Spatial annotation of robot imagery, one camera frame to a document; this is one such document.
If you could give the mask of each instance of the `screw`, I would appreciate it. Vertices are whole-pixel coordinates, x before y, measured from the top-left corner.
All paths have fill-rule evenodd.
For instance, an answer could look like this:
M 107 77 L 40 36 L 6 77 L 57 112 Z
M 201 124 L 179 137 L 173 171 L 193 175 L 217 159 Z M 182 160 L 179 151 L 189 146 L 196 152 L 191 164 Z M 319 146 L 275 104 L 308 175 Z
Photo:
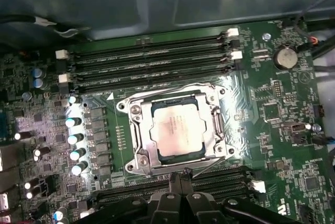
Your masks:
M 312 131 L 313 132 L 320 132 L 320 131 L 322 131 L 321 125 L 318 125 L 318 124 L 312 125 Z
M 270 33 L 264 33 L 264 34 L 262 35 L 262 39 L 263 39 L 265 42 L 269 41 L 269 40 L 271 39 L 271 34 L 270 34 Z
M 140 205 L 141 202 L 140 202 L 139 200 L 134 200 L 134 201 L 132 202 L 132 204 L 133 204 L 133 205 Z
M 235 200 L 235 199 L 228 200 L 228 203 L 231 204 L 231 205 L 233 205 L 233 206 L 235 206 L 235 205 L 238 204 L 237 200 Z
M 200 199 L 201 195 L 200 194 L 194 194 L 194 195 L 192 195 L 192 197 L 195 198 L 195 199 Z
M 130 108 L 130 111 L 131 113 L 137 115 L 137 114 L 140 114 L 141 112 L 141 107 L 139 107 L 138 105 L 133 105 L 131 108 Z
M 148 159 L 147 159 L 147 157 L 140 157 L 140 159 L 138 160 L 138 162 L 141 165 L 147 165 L 148 164 Z

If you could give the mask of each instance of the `white connector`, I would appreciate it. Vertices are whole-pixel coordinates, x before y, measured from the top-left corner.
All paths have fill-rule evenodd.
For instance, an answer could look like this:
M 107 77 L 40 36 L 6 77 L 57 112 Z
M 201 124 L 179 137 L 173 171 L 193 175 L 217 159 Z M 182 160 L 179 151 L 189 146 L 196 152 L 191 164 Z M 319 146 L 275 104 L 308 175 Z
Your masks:
M 62 59 L 68 59 L 68 58 L 69 58 L 69 52 L 67 50 L 56 51 L 56 59 L 62 60 Z
M 58 83 L 69 83 L 70 75 L 68 73 L 58 75 Z

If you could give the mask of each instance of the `black cable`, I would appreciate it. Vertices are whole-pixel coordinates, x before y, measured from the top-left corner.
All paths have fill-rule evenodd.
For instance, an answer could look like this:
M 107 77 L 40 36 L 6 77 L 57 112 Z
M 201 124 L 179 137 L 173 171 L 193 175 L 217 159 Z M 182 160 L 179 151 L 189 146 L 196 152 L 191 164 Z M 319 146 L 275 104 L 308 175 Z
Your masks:
M 303 9 L 295 18 L 294 20 L 294 29 L 302 36 L 308 38 L 309 41 L 311 41 L 310 35 L 305 32 L 304 30 L 300 29 L 298 26 L 299 20 L 306 15 L 306 13 L 308 11 L 310 11 L 311 9 L 315 8 L 316 6 L 319 6 L 320 4 L 324 3 L 325 1 L 328 0 L 317 0 L 316 2 L 314 2 L 313 4 L 309 5 L 308 7 L 306 7 L 305 9 Z
M 335 49 L 335 36 L 328 38 L 324 42 L 320 42 L 319 46 L 314 48 L 311 52 L 313 60 L 323 56 L 329 51 Z
M 335 72 L 335 66 L 319 66 L 315 65 L 314 66 L 314 71 L 315 72 Z
M 34 16 L 27 15 L 5 15 L 0 16 L 0 24 L 24 22 L 24 23 L 35 23 L 36 19 Z
M 335 158 L 335 148 L 328 153 L 328 160 L 327 160 L 327 170 L 329 174 L 329 179 L 331 181 L 331 184 L 335 188 L 335 171 L 333 167 L 334 158 Z

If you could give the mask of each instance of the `green circuit board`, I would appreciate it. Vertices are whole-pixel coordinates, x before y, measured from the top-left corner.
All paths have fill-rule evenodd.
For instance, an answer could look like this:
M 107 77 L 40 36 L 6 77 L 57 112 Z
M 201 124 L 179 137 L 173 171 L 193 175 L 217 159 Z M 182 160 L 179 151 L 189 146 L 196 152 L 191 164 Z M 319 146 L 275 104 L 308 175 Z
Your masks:
M 265 33 L 271 38 L 264 40 Z M 32 59 L 9 54 L 0 60 L 0 78 L 7 97 L 0 108 L 6 114 L 8 129 L 8 135 L 0 138 L 11 141 L 16 131 L 33 130 L 30 149 L 37 145 L 51 148 L 40 162 L 29 159 L 21 164 L 24 180 L 46 174 L 59 176 L 57 192 L 46 199 L 50 213 L 97 191 L 105 194 L 105 203 L 136 194 L 139 191 L 134 188 L 142 185 L 141 195 L 150 196 L 167 188 L 168 174 L 148 176 L 126 171 L 126 164 L 134 159 L 135 147 L 129 115 L 119 111 L 119 102 L 142 92 L 210 83 L 224 87 L 219 101 L 224 141 L 236 150 L 233 157 L 212 169 L 218 176 L 213 175 L 211 180 L 228 180 L 230 169 L 240 166 L 259 170 L 261 176 L 252 179 L 264 181 L 266 193 L 255 193 L 252 201 L 302 222 L 299 210 L 308 206 L 317 223 L 332 223 L 327 148 L 310 142 L 312 136 L 324 134 L 322 115 L 315 110 L 320 102 L 310 52 L 300 52 L 291 69 L 274 64 L 280 47 L 293 48 L 304 42 L 293 28 L 282 28 L 281 21 L 264 21 L 73 45 L 66 48 L 66 73 L 73 85 L 71 93 L 81 99 L 75 105 L 69 104 L 69 95 L 58 90 L 53 50 L 35 52 Z M 234 57 L 232 52 L 240 55 Z M 47 74 L 48 87 L 44 90 L 33 87 L 31 70 L 36 67 Z M 31 92 L 32 99 L 23 101 L 24 92 Z M 82 118 L 75 132 L 65 126 L 69 117 Z M 318 124 L 321 130 L 315 132 L 306 126 L 293 134 L 287 130 L 292 122 Z M 78 129 L 85 141 L 69 145 L 66 138 Z M 63 135 L 63 140 L 56 135 Z M 88 168 L 81 176 L 71 174 L 76 162 L 69 159 L 69 154 L 75 148 L 87 152 L 81 160 L 88 163 Z M 174 156 L 166 162 L 192 157 Z M 195 173 L 202 168 L 196 167 Z M 232 192 L 242 195 L 245 190 L 241 184 L 230 184 L 231 190 L 227 191 L 219 189 L 226 182 L 217 189 L 208 188 L 211 183 L 205 176 L 201 179 L 197 188 L 213 193 L 219 200 L 233 196 Z M 45 199 L 24 200 L 24 213 L 41 200 Z M 69 219 L 78 219 L 80 212 L 79 207 L 69 208 Z

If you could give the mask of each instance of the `cable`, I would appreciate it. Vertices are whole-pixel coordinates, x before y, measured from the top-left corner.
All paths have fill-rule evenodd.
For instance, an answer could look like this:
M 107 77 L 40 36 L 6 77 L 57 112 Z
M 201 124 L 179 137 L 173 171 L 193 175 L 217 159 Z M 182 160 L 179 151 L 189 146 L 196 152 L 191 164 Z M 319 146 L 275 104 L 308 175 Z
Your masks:
M 205 167 L 203 170 L 201 170 L 200 172 L 198 172 L 196 175 L 194 175 L 192 178 L 195 178 L 197 176 L 199 176 L 200 174 L 206 172 L 207 170 L 211 169 L 213 166 L 221 163 L 223 160 L 225 160 L 225 156 L 222 156 L 221 158 L 219 158 L 217 161 L 215 161 L 214 163 L 210 164 L 209 166 Z
M 334 158 L 335 158 L 335 148 L 328 153 L 328 160 L 327 160 L 327 170 L 329 174 L 329 179 L 331 181 L 331 184 L 335 188 L 335 172 L 333 167 Z
M 323 56 L 324 54 L 328 53 L 329 51 L 332 51 L 333 49 L 335 49 L 335 36 L 328 38 L 324 42 L 320 42 L 318 44 L 318 47 L 312 50 L 311 54 L 313 60 Z
M 313 40 L 311 39 L 311 36 L 303 31 L 302 29 L 299 28 L 298 26 L 298 23 L 299 23 L 299 20 L 304 17 L 306 15 L 306 13 L 308 11 L 310 11 L 311 9 L 315 8 L 316 6 L 319 6 L 320 4 L 324 3 L 325 1 L 328 1 L 328 0 L 317 0 L 316 2 L 314 2 L 313 4 L 309 5 L 308 7 L 306 7 L 305 9 L 303 9 L 295 18 L 294 20 L 294 29 L 302 36 L 306 37 L 309 39 L 309 41 L 311 41 L 313 43 Z
M 335 66 L 319 66 L 315 65 L 314 66 L 314 71 L 315 72 L 335 72 Z

